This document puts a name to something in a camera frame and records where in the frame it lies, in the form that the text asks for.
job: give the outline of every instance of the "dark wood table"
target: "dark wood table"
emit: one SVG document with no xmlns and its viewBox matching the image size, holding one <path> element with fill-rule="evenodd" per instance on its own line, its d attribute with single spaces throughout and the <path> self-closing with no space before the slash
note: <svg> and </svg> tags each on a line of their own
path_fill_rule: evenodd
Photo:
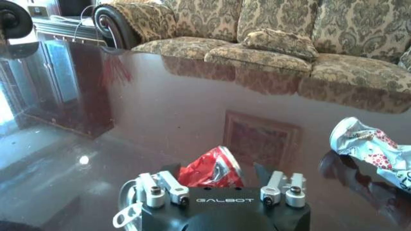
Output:
<svg viewBox="0 0 411 231">
<path fill-rule="evenodd" d="M 347 116 L 411 144 L 408 94 L 61 41 L 7 50 L 0 220 L 115 230 L 123 183 L 225 145 L 249 187 L 253 162 L 304 174 L 311 230 L 411 230 L 408 194 L 328 144 Z"/>
</svg>

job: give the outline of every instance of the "damask fabric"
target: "damask fabric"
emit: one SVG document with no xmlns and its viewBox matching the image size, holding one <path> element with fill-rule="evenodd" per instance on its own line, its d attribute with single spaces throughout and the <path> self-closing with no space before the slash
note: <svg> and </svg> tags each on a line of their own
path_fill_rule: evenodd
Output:
<svg viewBox="0 0 411 231">
<path fill-rule="evenodd" d="M 313 61 L 319 56 L 309 37 L 281 30 L 261 29 L 251 32 L 243 46 L 288 54 L 307 61 Z"/>
<path fill-rule="evenodd" d="M 411 92 L 411 73 L 398 65 L 340 54 L 320 54 L 311 77 L 392 92 Z"/>
<path fill-rule="evenodd" d="M 237 41 L 261 28 L 311 36 L 317 0 L 244 0 Z"/>
<path fill-rule="evenodd" d="M 149 3 L 149 2 L 153 2 L 153 3 L 160 4 L 161 0 L 107 0 L 105 2 L 109 2 L 109 3 Z"/>
<path fill-rule="evenodd" d="M 241 0 L 165 0 L 177 36 L 236 41 Z"/>
<path fill-rule="evenodd" d="M 141 37 L 141 42 L 175 37 L 175 19 L 171 9 L 156 3 L 101 4 L 113 7 Z"/>
<path fill-rule="evenodd" d="M 264 95 L 295 94 L 300 79 L 300 77 L 277 75 L 275 72 L 236 68 L 235 83 Z"/>
<path fill-rule="evenodd" d="M 372 112 L 403 113 L 411 107 L 411 94 L 352 86 L 315 78 L 301 79 L 300 96 Z"/>
<path fill-rule="evenodd" d="M 132 50 L 185 59 L 204 60 L 205 54 L 216 47 L 229 44 L 211 38 L 179 37 L 156 40 L 136 46 Z"/>
<path fill-rule="evenodd" d="M 396 64 L 410 40 L 410 0 L 323 0 L 312 32 L 319 52 Z"/>
<path fill-rule="evenodd" d="M 207 63 L 203 60 L 180 59 L 163 56 L 165 70 L 176 76 L 233 81 L 235 67 Z"/>
<path fill-rule="evenodd" d="M 398 65 L 411 73 L 411 47 L 400 57 Z"/>
<path fill-rule="evenodd" d="M 273 71 L 296 77 L 309 76 L 311 71 L 311 64 L 307 61 L 272 51 L 248 49 L 240 44 L 212 49 L 204 61 L 259 71 Z"/>
</svg>

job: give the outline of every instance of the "throw pillow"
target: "throw pillow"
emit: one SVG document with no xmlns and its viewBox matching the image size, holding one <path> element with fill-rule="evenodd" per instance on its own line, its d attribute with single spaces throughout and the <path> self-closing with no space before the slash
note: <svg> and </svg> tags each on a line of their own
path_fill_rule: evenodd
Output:
<svg viewBox="0 0 411 231">
<path fill-rule="evenodd" d="M 199 37 L 233 42 L 241 0 L 165 0 L 176 21 L 177 37 Z"/>
<path fill-rule="evenodd" d="M 311 38 L 321 53 L 396 64 L 411 40 L 411 1 L 323 0 Z"/>
<path fill-rule="evenodd" d="M 261 29 L 251 32 L 243 41 L 243 46 L 288 54 L 308 61 L 319 57 L 319 53 L 307 36 L 287 33 L 281 30 Z"/>
<path fill-rule="evenodd" d="M 237 41 L 259 28 L 311 36 L 319 0 L 243 0 Z"/>
</svg>

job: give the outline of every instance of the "bolt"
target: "bolt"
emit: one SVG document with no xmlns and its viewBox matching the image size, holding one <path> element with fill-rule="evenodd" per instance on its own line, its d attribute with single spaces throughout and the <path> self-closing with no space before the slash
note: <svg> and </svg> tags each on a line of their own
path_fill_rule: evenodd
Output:
<svg viewBox="0 0 411 231">
<path fill-rule="evenodd" d="M 273 205 L 272 199 L 267 196 L 263 199 L 263 203 L 267 207 L 272 207 L 272 205 Z"/>
<path fill-rule="evenodd" d="M 152 191 L 152 195 L 160 195 L 161 193 L 161 189 L 157 186 L 153 186 L 151 191 Z"/>
<path fill-rule="evenodd" d="M 188 197 L 183 196 L 180 199 L 180 206 L 187 206 L 189 204 L 189 199 Z"/>
<path fill-rule="evenodd" d="M 289 190 L 295 195 L 299 195 L 301 193 L 301 188 L 297 186 L 292 186 Z"/>
</svg>

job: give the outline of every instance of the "metal bracket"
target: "metal bracket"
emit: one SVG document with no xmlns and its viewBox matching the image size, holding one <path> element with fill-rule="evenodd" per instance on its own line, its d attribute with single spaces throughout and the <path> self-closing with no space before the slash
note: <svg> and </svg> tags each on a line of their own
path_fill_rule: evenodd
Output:
<svg viewBox="0 0 411 231">
<path fill-rule="evenodd" d="M 275 171 L 271 175 L 267 186 L 260 189 L 260 200 L 267 207 L 273 206 L 281 200 L 280 188 L 285 185 L 287 176 L 283 172 Z"/>
<path fill-rule="evenodd" d="M 140 174 L 140 182 L 145 191 L 145 203 L 148 207 L 160 208 L 164 205 L 165 193 L 157 186 L 149 173 Z"/>
<path fill-rule="evenodd" d="M 291 207 L 301 208 L 305 205 L 305 178 L 303 174 L 293 173 L 291 177 L 291 187 L 285 192 L 285 203 Z"/>
<path fill-rule="evenodd" d="M 171 202 L 185 206 L 189 203 L 189 190 L 188 187 L 180 185 L 168 171 L 159 172 L 159 184 L 169 192 Z"/>
</svg>

